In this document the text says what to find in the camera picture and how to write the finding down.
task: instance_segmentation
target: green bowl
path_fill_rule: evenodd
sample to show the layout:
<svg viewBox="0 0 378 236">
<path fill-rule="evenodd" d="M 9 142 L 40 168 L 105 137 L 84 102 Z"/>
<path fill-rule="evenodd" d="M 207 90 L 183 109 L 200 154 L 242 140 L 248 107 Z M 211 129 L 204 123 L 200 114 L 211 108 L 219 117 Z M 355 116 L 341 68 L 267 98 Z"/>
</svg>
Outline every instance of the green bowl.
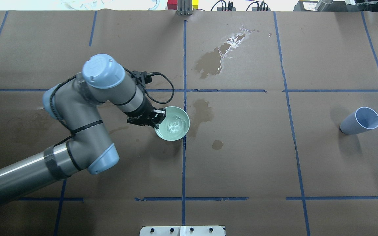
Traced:
<svg viewBox="0 0 378 236">
<path fill-rule="evenodd" d="M 166 141 L 176 141 L 186 135 L 190 127 L 188 114 L 178 107 L 166 107 L 165 118 L 156 129 L 157 135 Z"/>
</svg>

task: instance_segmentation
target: robotic arm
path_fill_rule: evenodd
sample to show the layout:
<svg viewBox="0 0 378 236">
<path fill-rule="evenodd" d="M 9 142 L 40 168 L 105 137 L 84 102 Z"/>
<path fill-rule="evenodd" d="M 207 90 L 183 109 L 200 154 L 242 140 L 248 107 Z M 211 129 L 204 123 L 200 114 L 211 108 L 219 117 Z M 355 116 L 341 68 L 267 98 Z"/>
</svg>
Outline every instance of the robotic arm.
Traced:
<svg viewBox="0 0 378 236">
<path fill-rule="evenodd" d="M 128 123 L 158 128 L 165 109 L 153 107 L 144 91 L 151 76 L 160 73 L 125 70 L 111 56 L 98 54 L 81 73 L 45 92 L 45 110 L 67 127 L 72 139 L 0 169 L 0 205 L 80 170 L 98 174 L 114 166 L 119 155 L 96 108 L 105 101 L 124 112 Z"/>
</svg>

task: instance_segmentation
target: yellow object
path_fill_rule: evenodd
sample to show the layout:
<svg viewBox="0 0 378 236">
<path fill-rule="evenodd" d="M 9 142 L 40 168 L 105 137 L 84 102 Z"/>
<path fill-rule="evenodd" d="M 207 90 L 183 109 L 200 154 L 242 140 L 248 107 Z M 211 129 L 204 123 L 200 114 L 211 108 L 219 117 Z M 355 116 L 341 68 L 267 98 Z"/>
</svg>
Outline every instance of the yellow object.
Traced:
<svg viewBox="0 0 378 236">
<path fill-rule="evenodd" d="M 199 0 L 192 0 L 193 9 L 198 9 Z"/>
</svg>

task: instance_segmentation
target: metal bracket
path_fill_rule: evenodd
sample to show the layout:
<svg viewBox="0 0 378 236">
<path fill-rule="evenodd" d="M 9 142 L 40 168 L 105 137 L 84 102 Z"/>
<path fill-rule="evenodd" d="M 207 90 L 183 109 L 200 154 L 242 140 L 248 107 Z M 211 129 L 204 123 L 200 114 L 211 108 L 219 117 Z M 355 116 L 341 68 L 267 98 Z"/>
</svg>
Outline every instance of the metal bracket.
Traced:
<svg viewBox="0 0 378 236">
<path fill-rule="evenodd" d="M 177 0 L 177 15 L 192 15 L 192 0 Z"/>
<path fill-rule="evenodd" d="M 224 226 L 146 226 L 139 236 L 225 236 Z"/>
</svg>

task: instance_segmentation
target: light blue cap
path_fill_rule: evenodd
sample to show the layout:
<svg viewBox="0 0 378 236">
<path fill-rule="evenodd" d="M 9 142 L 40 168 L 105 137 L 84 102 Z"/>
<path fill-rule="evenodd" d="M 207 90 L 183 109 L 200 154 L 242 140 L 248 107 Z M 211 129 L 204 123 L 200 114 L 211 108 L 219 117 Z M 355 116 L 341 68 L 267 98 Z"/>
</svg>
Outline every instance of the light blue cap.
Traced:
<svg viewBox="0 0 378 236">
<path fill-rule="evenodd" d="M 119 161 L 115 144 L 111 144 L 89 167 L 90 174 L 95 175 L 116 165 Z"/>
<path fill-rule="evenodd" d="M 43 94 L 43 98 L 42 98 L 42 102 L 43 102 L 43 107 L 45 108 L 45 110 L 49 113 L 49 115 L 56 119 L 56 116 L 55 114 L 52 112 L 51 110 L 51 94 L 52 92 L 55 90 L 55 88 L 58 86 L 59 84 L 57 84 L 55 87 L 51 88 L 50 90 L 46 91 L 44 94 Z M 53 106 L 55 108 L 55 111 L 57 112 L 57 109 L 56 109 L 56 106 L 55 106 L 55 96 L 52 97 L 52 101 L 53 101 Z"/>
<path fill-rule="evenodd" d="M 113 57 L 97 54 L 84 64 L 82 75 L 89 85 L 98 89 L 109 89 L 123 81 L 125 70 Z"/>
</svg>

